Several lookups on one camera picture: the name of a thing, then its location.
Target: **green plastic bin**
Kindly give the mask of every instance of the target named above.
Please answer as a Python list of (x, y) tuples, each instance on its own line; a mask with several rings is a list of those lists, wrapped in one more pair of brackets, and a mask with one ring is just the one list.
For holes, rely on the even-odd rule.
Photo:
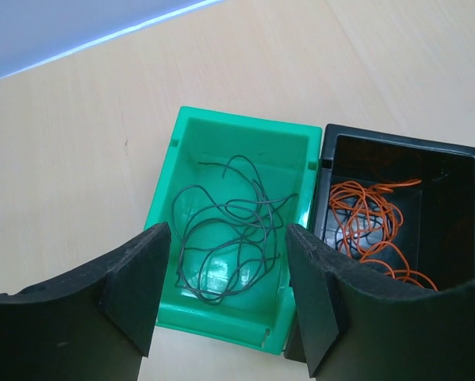
[[(167, 221), (170, 225), (173, 198), (190, 184), (206, 187), (215, 198), (248, 197), (249, 189), (244, 189), (243, 184), (222, 180), (222, 167), (200, 164), (226, 164), (234, 155), (244, 155), (253, 161), (271, 198), (297, 193), (298, 197), (290, 200), (282, 210), (282, 216), (285, 223), (307, 226), (321, 139), (322, 129), (319, 127), (182, 107), (147, 216), (146, 228), (161, 221)], [(206, 202), (200, 196), (201, 199), (198, 199), (194, 192), (192, 198), (176, 206), (176, 223), (200, 209)], [(210, 240), (223, 233), (216, 229), (198, 239)], [(157, 325), (280, 354), (295, 312), (293, 292), (289, 286), (285, 229), (278, 232), (281, 257), (273, 270), (249, 290), (227, 297), (217, 306), (205, 304), (190, 291), (176, 287), (180, 244), (173, 234)], [(206, 279), (218, 280), (232, 273), (232, 264), (222, 263), (224, 258), (204, 267)], [(195, 271), (200, 268), (202, 259), (190, 256), (185, 259), (183, 268)]]

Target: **plastic storage bin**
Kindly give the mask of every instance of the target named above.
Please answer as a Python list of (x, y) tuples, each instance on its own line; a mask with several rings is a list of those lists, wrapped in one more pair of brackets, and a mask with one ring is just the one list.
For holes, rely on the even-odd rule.
[[(172, 228), (174, 197), (190, 184), (207, 188), (217, 202), (249, 197), (249, 186), (242, 179), (223, 180), (222, 167), (203, 164), (226, 164), (235, 155), (244, 155), (255, 164), (271, 199), (298, 194), (282, 210), (282, 216), (285, 223), (306, 226), (316, 185), (321, 137), (322, 130), (318, 127), (182, 107), (146, 228), (159, 221), (168, 221)], [(242, 165), (240, 170), (247, 170), (245, 163), (235, 164)], [(194, 192), (193, 197), (178, 202), (174, 209), (175, 223), (182, 225), (205, 205), (206, 197)], [(226, 233), (215, 226), (213, 231), (193, 238), (196, 241), (193, 245), (203, 245)], [(289, 286), (285, 229), (278, 232), (278, 244), (280, 258), (270, 273), (252, 288), (214, 306), (199, 300), (189, 290), (176, 287), (181, 243), (173, 233), (157, 324), (280, 354), (295, 311)], [(230, 252), (203, 267), (205, 283), (212, 284), (213, 290), (218, 290), (218, 282), (228, 280), (233, 272), (231, 255)], [(185, 257), (188, 277), (196, 275), (202, 260), (203, 256)]]
[[(328, 125), (320, 166), (310, 230), (326, 244), (334, 248), (338, 228), (328, 209), (333, 184), (422, 179), (386, 195), (404, 214), (394, 243), (441, 291), (475, 279), (475, 148)], [(392, 249), (380, 255), (390, 261)], [(300, 340), (296, 327), (287, 358), (305, 361)]]

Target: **light wood surface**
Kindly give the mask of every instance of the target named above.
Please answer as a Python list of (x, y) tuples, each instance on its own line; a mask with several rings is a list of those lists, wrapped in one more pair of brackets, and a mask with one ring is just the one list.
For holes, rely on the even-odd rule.
[[(181, 105), (475, 146), (475, 0), (227, 0), (0, 80), (0, 292), (141, 231)], [(308, 375), (157, 329), (140, 379)]]

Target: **wire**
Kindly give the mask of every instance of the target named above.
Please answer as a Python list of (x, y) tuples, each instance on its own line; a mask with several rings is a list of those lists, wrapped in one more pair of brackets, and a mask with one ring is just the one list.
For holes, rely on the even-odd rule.
[[(377, 183), (367, 188), (360, 183), (349, 180), (331, 187), (329, 208), (341, 232), (341, 240), (335, 240), (335, 249), (362, 264), (380, 264), (385, 267), (385, 275), (394, 279), (424, 285), (412, 276), (418, 276), (433, 290), (438, 290), (435, 283), (425, 274), (412, 270), (403, 252), (393, 243), (399, 228), (404, 223), (400, 209), (388, 202), (384, 194), (391, 194), (398, 187), (412, 187), (421, 183), (419, 179), (403, 183)], [(381, 235), (381, 240), (370, 244), (370, 236)], [(372, 256), (391, 248), (400, 258), (404, 268), (394, 269), (384, 260)]]
[[(233, 167), (231, 164), (234, 160), (243, 160), (248, 164), (253, 170), (254, 178), (246, 177), (242, 171)], [(272, 271), (276, 260), (281, 256), (278, 252), (278, 230), (285, 227), (285, 221), (279, 210), (289, 200), (297, 197), (297, 194), (270, 199), (264, 189), (257, 167), (246, 156), (235, 155), (226, 164), (213, 162), (198, 162), (198, 164), (222, 167), (222, 179), (225, 178), (228, 171), (236, 173), (255, 193), (255, 199), (231, 198), (226, 202), (216, 202), (214, 197), (202, 185), (193, 184), (182, 188), (174, 196), (171, 205), (170, 214), (174, 234), (181, 243), (177, 266), (178, 279), (175, 286), (190, 291), (207, 304), (218, 305), (228, 296), (235, 296), (249, 290)], [(209, 205), (194, 211), (184, 221), (184, 228), (181, 231), (176, 221), (175, 212), (178, 200), (187, 191), (201, 192), (202, 197), (209, 201)], [(228, 228), (232, 233), (231, 240), (206, 248), (190, 245), (190, 239), (200, 229), (218, 228), (218, 230), (221, 230), (222, 227)], [(221, 290), (222, 287), (204, 287), (205, 269), (209, 266), (212, 258), (219, 254), (226, 254), (225, 249), (231, 249), (232, 255), (235, 254), (235, 269), (230, 275), (225, 275), (226, 284), (223, 290)], [(189, 279), (184, 268), (186, 257), (197, 256), (200, 253), (204, 253), (205, 256), (197, 269), (197, 275)]]

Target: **black plastic bin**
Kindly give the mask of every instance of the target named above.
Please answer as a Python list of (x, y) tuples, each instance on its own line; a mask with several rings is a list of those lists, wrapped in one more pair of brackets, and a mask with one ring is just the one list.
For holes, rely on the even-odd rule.
[[(404, 214), (394, 243), (441, 291), (475, 279), (475, 148), (328, 125), (310, 230), (333, 248), (330, 189), (350, 179), (364, 186), (421, 179), (387, 196)], [(295, 321), (286, 358), (305, 361), (300, 342)]]

